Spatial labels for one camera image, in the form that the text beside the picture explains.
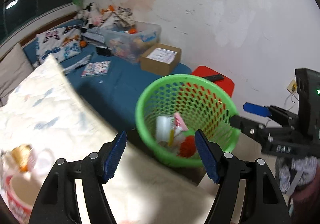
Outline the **orange peel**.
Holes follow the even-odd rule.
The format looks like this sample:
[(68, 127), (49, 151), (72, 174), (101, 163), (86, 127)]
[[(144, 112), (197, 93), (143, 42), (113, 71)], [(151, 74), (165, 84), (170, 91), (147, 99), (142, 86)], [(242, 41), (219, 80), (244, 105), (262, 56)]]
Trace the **orange peel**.
[(22, 144), (12, 149), (11, 155), (21, 172), (26, 173), (31, 169), (34, 161), (33, 148), (31, 145)]

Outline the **dark window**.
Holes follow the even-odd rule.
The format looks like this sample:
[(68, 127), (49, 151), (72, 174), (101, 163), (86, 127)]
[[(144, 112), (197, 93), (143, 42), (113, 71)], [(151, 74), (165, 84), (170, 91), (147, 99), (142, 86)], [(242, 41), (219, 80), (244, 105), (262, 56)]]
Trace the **dark window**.
[(7, 0), (1, 3), (1, 42), (31, 20), (72, 0)]

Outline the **red plastic stool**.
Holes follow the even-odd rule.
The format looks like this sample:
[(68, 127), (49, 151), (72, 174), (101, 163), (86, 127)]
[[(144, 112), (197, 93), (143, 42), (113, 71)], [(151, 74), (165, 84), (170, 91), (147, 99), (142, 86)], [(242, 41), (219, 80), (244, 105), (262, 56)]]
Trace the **red plastic stool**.
[(201, 78), (212, 78), (219, 75), (219, 80), (214, 80), (213, 83), (222, 88), (230, 97), (233, 95), (234, 82), (227, 76), (209, 68), (206, 66), (198, 66), (192, 73), (192, 75), (199, 76)]

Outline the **pink snack pouch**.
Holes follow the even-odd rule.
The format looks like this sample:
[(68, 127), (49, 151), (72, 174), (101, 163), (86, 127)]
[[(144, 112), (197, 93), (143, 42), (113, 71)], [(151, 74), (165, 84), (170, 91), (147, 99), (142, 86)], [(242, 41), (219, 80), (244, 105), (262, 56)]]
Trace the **pink snack pouch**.
[(188, 127), (185, 124), (180, 113), (178, 112), (174, 113), (174, 118), (175, 118), (175, 129), (179, 130), (180, 132), (186, 132), (188, 130)]

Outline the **brown cardboard box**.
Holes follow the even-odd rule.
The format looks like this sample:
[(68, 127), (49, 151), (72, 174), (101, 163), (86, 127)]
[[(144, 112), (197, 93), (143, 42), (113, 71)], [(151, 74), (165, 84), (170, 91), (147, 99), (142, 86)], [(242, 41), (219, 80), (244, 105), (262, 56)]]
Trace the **brown cardboard box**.
[(180, 63), (181, 54), (180, 48), (157, 43), (140, 56), (140, 67), (143, 71), (167, 76)]

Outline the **green plastic waste basket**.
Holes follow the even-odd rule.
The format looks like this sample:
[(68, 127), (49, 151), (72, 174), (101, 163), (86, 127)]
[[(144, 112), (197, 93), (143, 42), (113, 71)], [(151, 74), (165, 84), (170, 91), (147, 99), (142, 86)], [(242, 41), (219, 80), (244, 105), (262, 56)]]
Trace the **green plastic waste basket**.
[(156, 119), (180, 113), (188, 127), (187, 136), (203, 130), (206, 137), (218, 143), (224, 152), (232, 152), (240, 131), (229, 118), (238, 111), (231, 97), (218, 85), (194, 75), (164, 76), (151, 83), (140, 95), (135, 110), (136, 129), (155, 157), (170, 167), (201, 167), (198, 154), (178, 156), (156, 141)]

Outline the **white quilted table cover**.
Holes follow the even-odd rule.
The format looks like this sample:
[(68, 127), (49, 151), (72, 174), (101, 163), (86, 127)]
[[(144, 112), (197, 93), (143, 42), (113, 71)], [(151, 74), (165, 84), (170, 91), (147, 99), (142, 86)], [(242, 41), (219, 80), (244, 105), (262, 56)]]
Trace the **white quilted table cover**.
[[(22, 144), (75, 161), (112, 141), (116, 131), (75, 92), (48, 57), (1, 108), (1, 149)], [(127, 144), (103, 186), (117, 223), (204, 223), (213, 197)]]

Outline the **cow plush toy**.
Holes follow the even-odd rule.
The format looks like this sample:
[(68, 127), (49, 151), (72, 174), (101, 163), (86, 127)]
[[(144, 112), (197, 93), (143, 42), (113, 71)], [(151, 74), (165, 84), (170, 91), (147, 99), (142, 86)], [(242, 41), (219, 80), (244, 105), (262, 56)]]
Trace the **cow plush toy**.
[(74, 19), (82, 20), (84, 22), (84, 29), (91, 29), (95, 26), (99, 27), (103, 24), (103, 15), (96, 3), (89, 3), (84, 9), (77, 12)]

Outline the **wall power socket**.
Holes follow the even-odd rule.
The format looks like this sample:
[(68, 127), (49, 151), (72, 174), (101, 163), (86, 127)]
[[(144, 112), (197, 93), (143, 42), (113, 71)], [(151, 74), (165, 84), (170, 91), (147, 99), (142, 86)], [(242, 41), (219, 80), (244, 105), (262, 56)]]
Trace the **wall power socket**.
[(287, 90), (291, 93), (291, 94), (295, 94), (297, 91), (297, 83), (296, 80), (292, 80), (289, 85), (287, 86)]

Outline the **red knitted heart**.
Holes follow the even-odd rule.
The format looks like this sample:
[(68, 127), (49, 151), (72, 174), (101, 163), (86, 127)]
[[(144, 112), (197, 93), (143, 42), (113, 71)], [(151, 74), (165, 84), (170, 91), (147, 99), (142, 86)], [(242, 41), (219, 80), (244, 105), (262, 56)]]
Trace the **red knitted heart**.
[(192, 157), (197, 151), (194, 136), (187, 136), (180, 144), (178, 156), (183, 158)]

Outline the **clear toy storage bin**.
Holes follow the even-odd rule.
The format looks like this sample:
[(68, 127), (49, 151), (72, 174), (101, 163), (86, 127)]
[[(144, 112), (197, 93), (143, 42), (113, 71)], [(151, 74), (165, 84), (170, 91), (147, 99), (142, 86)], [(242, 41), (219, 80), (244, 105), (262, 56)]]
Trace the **clear toy storage bin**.
[(106, 46), (114, 56), (138, 63), (140, 56), (159, 41), (162, 28), (158, 24), (136, 22), (136, 33), (116, 26), (100, 29)]

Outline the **beige cushion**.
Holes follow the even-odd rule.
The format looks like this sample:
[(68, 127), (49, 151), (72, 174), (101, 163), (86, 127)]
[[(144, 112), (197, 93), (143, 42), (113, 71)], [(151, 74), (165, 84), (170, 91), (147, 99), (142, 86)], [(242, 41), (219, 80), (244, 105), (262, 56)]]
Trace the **beige cushion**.
[(17, 43), (1, 60), (1, 106), (7, 104), (9, 94), (33, 72), (33, 67), (21, 45)]

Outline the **right butterfly pillow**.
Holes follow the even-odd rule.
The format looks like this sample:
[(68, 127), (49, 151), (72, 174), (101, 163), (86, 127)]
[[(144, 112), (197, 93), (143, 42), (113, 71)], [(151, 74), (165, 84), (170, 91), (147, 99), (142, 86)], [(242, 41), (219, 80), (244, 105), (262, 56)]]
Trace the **right butterfly pillow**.
[(81, 53), (80, 26), (56, 28), (36, 35), (36, 57), (40, 64), (52, 54), (61, 63)]

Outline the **clear bottle yellow label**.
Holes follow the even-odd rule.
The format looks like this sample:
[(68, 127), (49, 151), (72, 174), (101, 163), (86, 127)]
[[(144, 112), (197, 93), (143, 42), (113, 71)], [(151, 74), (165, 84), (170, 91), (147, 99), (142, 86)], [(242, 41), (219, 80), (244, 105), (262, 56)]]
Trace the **clear bottle yellow label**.
[(156, 118), (155, 137), (158, 143), (172, 146), (175, 136), (175, 118), (172, 115), (161, 115)]

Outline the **black remote control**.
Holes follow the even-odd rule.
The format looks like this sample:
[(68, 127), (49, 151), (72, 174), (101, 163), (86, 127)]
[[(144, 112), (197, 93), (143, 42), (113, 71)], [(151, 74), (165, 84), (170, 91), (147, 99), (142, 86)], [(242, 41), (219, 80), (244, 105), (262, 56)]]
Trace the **black remote control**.
[(216, 75), (210, 75), (210, 76), (204, 76), (203, 79), (206, 79), (210, 82), (216, 82), (216, 81), (221, 81), (224, 79), (224, 76), (221, 74), (216, 74)]

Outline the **red snack canister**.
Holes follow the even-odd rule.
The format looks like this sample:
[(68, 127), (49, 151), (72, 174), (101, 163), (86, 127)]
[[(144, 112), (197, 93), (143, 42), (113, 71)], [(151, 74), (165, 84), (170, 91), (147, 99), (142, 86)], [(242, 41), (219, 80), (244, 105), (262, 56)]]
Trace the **red snack canister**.
[(19, 223), (29, 223), (31, 212), (40, 191), (40, 184), (31, 173), (7, 170), (3, 175), (5, 198)]

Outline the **colourful picture book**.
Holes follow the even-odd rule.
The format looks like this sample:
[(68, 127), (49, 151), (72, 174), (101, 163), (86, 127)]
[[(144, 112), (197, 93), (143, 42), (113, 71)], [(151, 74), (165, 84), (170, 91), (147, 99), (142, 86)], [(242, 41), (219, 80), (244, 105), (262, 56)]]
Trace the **colourful picture book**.
[(101, 61), (101, 62), (88, 63), (85, 66), (81, 76), (88, 77), (88, 76), (105, 75), (108, 72), (110, 64), (111, 64), (111, 61)]

